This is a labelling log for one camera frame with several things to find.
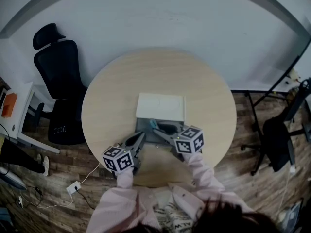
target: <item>shoe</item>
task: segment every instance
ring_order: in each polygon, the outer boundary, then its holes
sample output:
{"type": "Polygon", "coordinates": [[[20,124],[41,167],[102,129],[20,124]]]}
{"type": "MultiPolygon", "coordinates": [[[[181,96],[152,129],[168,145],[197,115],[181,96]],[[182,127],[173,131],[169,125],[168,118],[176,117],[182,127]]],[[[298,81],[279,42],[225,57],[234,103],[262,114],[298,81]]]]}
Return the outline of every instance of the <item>shoe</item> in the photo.
{"type": "Polygon", "coordinates": [[[38,154],[37,155],[37,162],[42,165],[42,155],[41,154],[38,154]]]}
{"type": "Polygon", "coordinates": [[[50,161],[48,156],[44,156],[43,163],[42,165],[44,166],[44,173],[42,173],[44,176],[48,176],[49,174],[49,168],[50,168],[50,161]]]}

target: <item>orange box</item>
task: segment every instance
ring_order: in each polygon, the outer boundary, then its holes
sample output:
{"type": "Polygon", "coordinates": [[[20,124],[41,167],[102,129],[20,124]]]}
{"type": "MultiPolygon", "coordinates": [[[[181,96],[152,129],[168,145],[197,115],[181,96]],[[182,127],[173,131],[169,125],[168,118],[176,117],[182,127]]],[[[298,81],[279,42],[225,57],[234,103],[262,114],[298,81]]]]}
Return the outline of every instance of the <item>orange box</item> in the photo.
{"type": "Polygon", "coordinates": [[[5,96],[2,110],[2,117],[8,118],[11,117],[13,108],[17,99],[17,94],[11,93],[5,96]]]}

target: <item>round wooden table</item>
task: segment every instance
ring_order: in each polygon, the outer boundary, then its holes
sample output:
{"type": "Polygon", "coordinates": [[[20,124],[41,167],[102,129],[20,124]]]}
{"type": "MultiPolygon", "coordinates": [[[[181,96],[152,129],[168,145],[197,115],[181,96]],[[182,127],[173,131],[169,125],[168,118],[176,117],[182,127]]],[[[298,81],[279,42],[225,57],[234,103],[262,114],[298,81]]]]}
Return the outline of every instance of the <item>round wooden table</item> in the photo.
{"type": "MultiPolygon", "coordinates": [[[[117,58],[89,86],[82,107],[86,142],[105,166],[102,153],[134,133],[139,93],[186,97],[186,125],[203,129],[203,156],[217,165],[232,142],[236,108],[224,80],[206,63],[184,51],[148,48],[117,58]]],[[[190,183],[188,167],[170,148],[145,144],[136,185],[160,187],[168,182],[190,183]]]]}

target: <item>pink sleeve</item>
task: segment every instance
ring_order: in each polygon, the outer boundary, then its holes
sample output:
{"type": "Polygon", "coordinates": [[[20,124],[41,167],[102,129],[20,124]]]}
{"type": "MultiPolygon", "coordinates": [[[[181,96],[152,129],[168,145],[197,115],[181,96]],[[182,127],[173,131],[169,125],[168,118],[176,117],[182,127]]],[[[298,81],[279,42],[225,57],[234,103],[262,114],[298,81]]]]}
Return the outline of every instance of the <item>pink sleeve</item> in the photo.
{"type": "Polygon", "coordinates": [[[203,201],[217,201],[240,205],[244,212],[253,211],[234,192],[226,192],[225,187],[214,177],[214,169],[204,163],[201,153],[183,155],[185,162],[192,170],[196,185],[195,195],[203,201]]]}
{"type": "Polygon", "coordinates": [[[117,177],[117,187],[106,191],[97,205],[86,233],[116,232],[125,230],[133,221],[137,191],[132,189],[132,168],[117,177]]]}

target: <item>chair backrest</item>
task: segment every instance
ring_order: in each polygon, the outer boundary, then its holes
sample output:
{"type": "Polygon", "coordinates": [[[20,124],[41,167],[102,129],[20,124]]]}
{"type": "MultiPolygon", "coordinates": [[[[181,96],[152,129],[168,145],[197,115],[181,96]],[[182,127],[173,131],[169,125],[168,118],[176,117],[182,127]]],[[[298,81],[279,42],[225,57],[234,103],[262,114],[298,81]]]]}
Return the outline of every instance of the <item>chair backrest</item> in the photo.
{"type": "Polygon", "coordinates": [[[72,40],[58,42],[63,38],[56,24],[51,23],[41,28],[33,39],[36,50],[50,44],[34,56],[34,63],[54,99],[76,97],[85,90],[79,72],[77,45],[72,40]]]}
{"type": "Polygon", "coordinates": [[[301,82],[299,90],[291,101],[290,105],[284,109],[284,111],[278,116],[283,122],[290,121],[295,116],[299,107],[306,99],[308,95],[311,94],[311,78],[308,78],[301,82]]]}

